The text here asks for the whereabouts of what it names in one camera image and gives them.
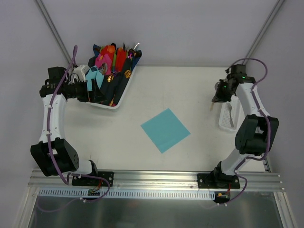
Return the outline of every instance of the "metal pole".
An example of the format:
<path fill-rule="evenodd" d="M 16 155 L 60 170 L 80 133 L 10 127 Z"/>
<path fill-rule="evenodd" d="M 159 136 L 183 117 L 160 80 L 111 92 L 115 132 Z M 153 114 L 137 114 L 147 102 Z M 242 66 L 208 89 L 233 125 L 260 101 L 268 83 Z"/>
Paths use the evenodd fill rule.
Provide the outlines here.
<path fill-rule="evenodd" d="M 45 7 L 45 5 L 43 4 L 43 1 L 42 0 L 34 0 L 35 3 L 37 4 L 38 6 L 38 9 L 40 10 L 40 12 L 42 13 L 42 16 L 44 18 L 44 20 L 46 21 L 47 25 L 48 25 L 48 28 L 49 30 L 52 32 L 54 38 L 55 38 L 55 41 L 57 42 L 57 44 L 59 45 L 59 48 L 63 54 L 63 56 L 65 57 L 67 63 L 70 63 L 71 62 L 71 56 L 69 55 L 67 49 L 66 49 L 66 46 L 65 44 L 63 43 L 51 17 L 49 16 L 49 13 Z"/>
<path fill-rule="evenodd" d="M 272 10 L 271 10 L 270 14 L 268 15 L 266 21 L 264 22 L 262 28 L 260 29 L 259 33 L 257 34 L 255 40 L 253 41 L 253 43 L 252 43 L 249 51 L 247 52 L 245 58 L 252 57 L 252 55 L 254 54 L 255 50 L 257 49 L 257 47 L 261 43 L 262 38 L 264 37 L 264 35 L 268 31 L 270 25 L 274 21 L 275 17 L 279 13 L 279 11 L 281 10 L 281 8 L 282 8 L 282 6 L 283 6 L 283 4 L 285 2 L 286 2 L 286 0 L 278 0 L 276 2 L 275 6 L 272 8 Z"/>

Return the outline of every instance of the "white plastic basket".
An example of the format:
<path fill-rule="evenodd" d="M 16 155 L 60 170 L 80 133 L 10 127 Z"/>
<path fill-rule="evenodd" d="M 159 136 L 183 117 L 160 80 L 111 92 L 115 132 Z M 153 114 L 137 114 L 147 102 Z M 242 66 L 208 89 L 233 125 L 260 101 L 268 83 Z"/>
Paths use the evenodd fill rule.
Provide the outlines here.
<path fill-rule="evenodd" d="M 228 109 L 228 103 L 231 104 L 231 118 L 233 122 L 233 127 L 230 122 L 230 112 Z M 238 120 L 241 109 L 241 102 L 239 101 L 237 96 L 232 96 L 230 102 L 225 102 L 222 104 L 222 109 L 220 111 L 218 126 L 220 129 L 228 132 L 235 132 L 238 129 Z"/>
<path fill-rule="evenodd" d="M 129 79 L 129 81 L 128 81 L 128 84 L 127 84 L 127 86 L 126 86 L 125 89 L 124 89 L 123 95 L 122 95 L 122 97 L 120 98 L 118 104 L 117 104 L 115 107 L 107 106 L 107 105 L 104 105 L 104 104 L 91 103 L 91 102 L 87 102 L 87 104 L 92 105 L 92 106 L 96 106 L 96 107 L 99 107 L 99 108 L 103 108 L 103 109 L 108 109 L 108 110 L 111 110 L 111 111 L 116 112 L 117 109 L 119 108 L 120 104 L 121 104 L 121 103 L 123 102 L 123 100 L 124 100 L 124 96 L 125 96 L 125 94 L 127 93 L 127 90 L 128 90 L 128 88 L 129 88 L 129 86 L 130 86 L 130 83 L 131 83 L 131 81 L 132 81 L 132 79 L 133 79 L 133 77 L 134 77 L 135 71 L 136 71 L 136 67 L 133 69 L 132 74 L 131 74 L 131 76 L 130 76 L 130 79 Z"/>

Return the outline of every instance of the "teal square cloth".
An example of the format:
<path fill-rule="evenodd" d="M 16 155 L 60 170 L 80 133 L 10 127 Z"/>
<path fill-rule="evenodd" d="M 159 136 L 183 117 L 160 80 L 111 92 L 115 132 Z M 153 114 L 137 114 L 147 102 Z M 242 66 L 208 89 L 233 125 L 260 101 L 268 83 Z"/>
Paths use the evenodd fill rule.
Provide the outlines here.
<path fill-rule="evenodd" d="M 187 128 L 169 108 L 142 124 L 141 127 L 161 153 L 190 135 Z"/>

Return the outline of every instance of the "white tabletop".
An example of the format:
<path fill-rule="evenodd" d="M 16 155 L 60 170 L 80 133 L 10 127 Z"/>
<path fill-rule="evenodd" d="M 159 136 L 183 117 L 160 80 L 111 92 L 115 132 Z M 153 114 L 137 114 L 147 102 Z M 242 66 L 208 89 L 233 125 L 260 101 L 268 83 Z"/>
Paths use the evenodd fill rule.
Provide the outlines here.
<path fill-rule="evenodd" d="M 224 70 L 138 66 L 117 112 L 68 100 L 66 139 L 80 158 L 93 160 L 99 169 L 211 171 L 235 147 L 235 133 L 218 127 L 221 104 L 209 110 Z M 167 108 L 190 135 L 161 154 L 141 124 Z M 250 161 L 241 171 L 265 170 L 261 161 Z"/>

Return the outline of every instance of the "pile of packages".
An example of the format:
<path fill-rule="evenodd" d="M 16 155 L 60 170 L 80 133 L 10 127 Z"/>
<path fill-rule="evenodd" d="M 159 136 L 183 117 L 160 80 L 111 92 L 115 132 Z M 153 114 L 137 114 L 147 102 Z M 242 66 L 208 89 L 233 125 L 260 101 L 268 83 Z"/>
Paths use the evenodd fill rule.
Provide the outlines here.
<path fill-rule="evenodd" d="M 134 48 L 116 47 L 112 43 L 107 46 L 93 46 L 94 57 L 90 58 L 85 79 L 88 91 L 92 91 L 92 79 L 96 79 L 97 86 L 105 96 L 103 105 L 116 106 L 131 77 L 132 71 L 138 63 L 142 52 Z"/>

